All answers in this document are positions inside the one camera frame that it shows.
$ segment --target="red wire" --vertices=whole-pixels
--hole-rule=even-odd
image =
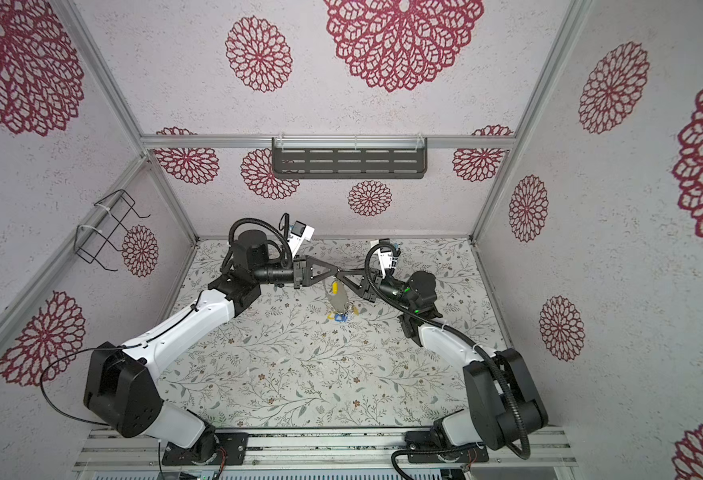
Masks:
[[[226,449],[221,447],[218,449],[218,452],[221,452],[221,468],[218,469],[218,477],[221,477],[221,474],[223,473],[223,467],[226,464],[226,457],[228,457],[228,452],[226,452]]]

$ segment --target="enclosure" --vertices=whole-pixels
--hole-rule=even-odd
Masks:
[[[372,160],[296,178],[330,150]],[[0,476],[156,478],[164,443],[59,415],[42,372],[195,305],[229,227],[284,212],[341,269],[391,239],[447,325],[524,357],[549,425],[475,476],[703,478],[703,2],[0,2]],[[263,285],[158,379],[250,435],[229,478],[391,475],[467,408],[332,282]],[[96,422],[87,357],[44,387]]]

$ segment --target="cable tie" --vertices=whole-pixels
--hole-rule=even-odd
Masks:
[[[96,227],[91,226],[91,225],[79,225],[79,228],[89,228],[90,230],[95,230],[99,234],[103,235],[103,230],[99,230]]]

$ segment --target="gray object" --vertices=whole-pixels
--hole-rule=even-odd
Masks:
[[[423,178],[427,168],[427,140],[412,150],[395,148],[280,148],[271,139],[274,176],[283,180],[348,180]]]
[[[324,294],[327,296],[327,301],[330,302],[336,313],[348,313],[354,306],[349,302],[349,295],[346,293],[344,284],[341,282],[335,283],[338,285],[338,293],[333,294],[325,289]]]

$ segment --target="wallpaper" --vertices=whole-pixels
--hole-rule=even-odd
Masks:
[[[46,2],[0,2],[0,313],[134,152]]]
[[[499,149],[429,150],[422,180],[280,180],[270,149],[160,149],[158,162],[199,235],[283,212],[324,237],[464,236],[492,187]]]
[[[395,240],[397,277],[437,277],[444,320],[483,345],[505,343],[466,239]],[[347,269],[369,240],[318,240],[301,253]],[[176,309],[220,274],[225,242],[202,242]],[[181,355],[162,374],[163,398],[216,426],[420,426],[466,406],[463,374],[402,333],[398,313],[348,292],[355,312],[336,316],[331,282],[294,290],[264,285],[248,310]]]
[[[76,2],[142,130],[516,128],[568,0]]]
[[[136,210],[150,216],[126,216],[127,229],[118,227],[113,237],[122,252],[107,247],[98,255],[116,271],[74,257],[0,356],[0,477],[63,478],[92,426],[64,418],[45,403],[42,371],[66,354],[105,341],[119,344],[146,331],[163,314],[158,299],[173,294],[188,240],[148,172],[138,174],[127,190]],[[102,228],[114,225],[107,220]],[[147,236],[152,240],[140,240]],[[96,250],[102,243],[96,238],[87,247]],[[82,405],[88,359],[82,354],[55,365],[44,379],[45,390],[64,412],[97,420]],[[14,452],[12,459],[7,452]]]
[[[478,246],[587,478],[703,478],[703,8],[597,2]]]

